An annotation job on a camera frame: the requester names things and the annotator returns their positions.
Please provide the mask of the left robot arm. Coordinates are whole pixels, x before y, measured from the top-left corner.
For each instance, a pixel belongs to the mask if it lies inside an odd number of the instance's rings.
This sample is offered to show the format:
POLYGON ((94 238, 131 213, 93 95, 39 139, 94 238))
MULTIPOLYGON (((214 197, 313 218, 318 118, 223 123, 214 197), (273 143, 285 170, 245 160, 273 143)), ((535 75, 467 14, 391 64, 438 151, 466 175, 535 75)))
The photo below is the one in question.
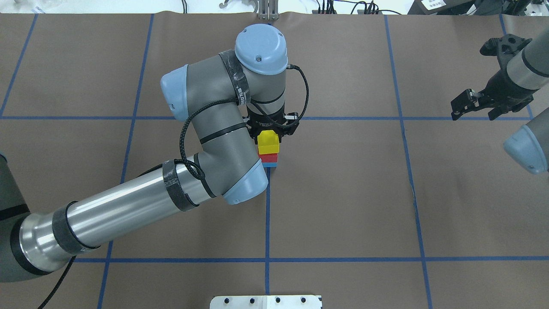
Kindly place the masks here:
POLYGON ((1 156, 1 282, 35 279, 80 254, 218 196, 230 205, 266 190, 253 138, 280 127, 292 134, 301 117, 284 113, 286 71, 295 69, 283 33, 247 26, 235 47, 165 74, 161 90, 184 122, 179 160, 48 214, 31 213, 1 156))

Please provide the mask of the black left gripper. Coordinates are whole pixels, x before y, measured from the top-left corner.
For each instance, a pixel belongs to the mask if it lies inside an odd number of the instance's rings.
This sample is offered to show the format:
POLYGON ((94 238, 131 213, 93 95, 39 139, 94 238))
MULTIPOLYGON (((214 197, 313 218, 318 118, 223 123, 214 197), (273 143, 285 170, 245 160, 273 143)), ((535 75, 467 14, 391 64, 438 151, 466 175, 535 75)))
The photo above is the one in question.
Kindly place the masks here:
POLYGON ((263 131, 274 131, 277 134, 278 141, 281 142, 282 137, 293 135, 299 125, 298 113, 286 114, 283 107, 279 111, 267 116, 259 112, 256 113, 250 108, 247 108, 247 112, 247 127, 249 135, 255 144, 258 143, 258 136, 263 131))

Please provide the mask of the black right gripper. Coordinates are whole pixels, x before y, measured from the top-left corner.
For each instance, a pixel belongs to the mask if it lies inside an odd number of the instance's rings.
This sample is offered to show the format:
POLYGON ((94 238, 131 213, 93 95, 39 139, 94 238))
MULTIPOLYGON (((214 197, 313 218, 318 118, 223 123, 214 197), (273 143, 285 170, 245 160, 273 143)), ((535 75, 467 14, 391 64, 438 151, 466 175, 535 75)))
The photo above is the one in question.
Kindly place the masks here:
POLYGON ((533 90, 527 90, 517 85, 509 77, 507 66, 518 55, 532 38, 522 38, 514 34, 506 34, 500 38, 490 38, 480 48, 481 55, 496 56, 500 70, 487 82, 486 87, 475 92, 465 89, 451 100, 451 118, 457 121, 463 114, 491 108, 488 112, 490 121, 494 121, 508 112, 517 113, 533 100, 533 90))

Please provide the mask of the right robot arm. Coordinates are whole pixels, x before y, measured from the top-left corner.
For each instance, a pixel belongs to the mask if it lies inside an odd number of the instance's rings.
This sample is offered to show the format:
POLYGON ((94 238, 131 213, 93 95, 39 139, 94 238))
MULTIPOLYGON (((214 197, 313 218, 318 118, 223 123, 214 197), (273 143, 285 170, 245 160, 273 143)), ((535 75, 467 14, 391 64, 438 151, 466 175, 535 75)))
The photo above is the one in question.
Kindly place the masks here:
MULTIPOLYGON (((453 121, 463 114, 489 109, 494 121, 503 114, 516 113, 534 100, 534 93, 548 85, 549 33, 544 29, 534 39, 514 34, 491 38, 480 48, 480 54, 495 56, 499 71, 479 92, 466 89, 451 101, 453 121)), ((517 164, 539 174, 548 170, 548 111, 542 111, 522 125, 503 144, 506 153, 517 164)))

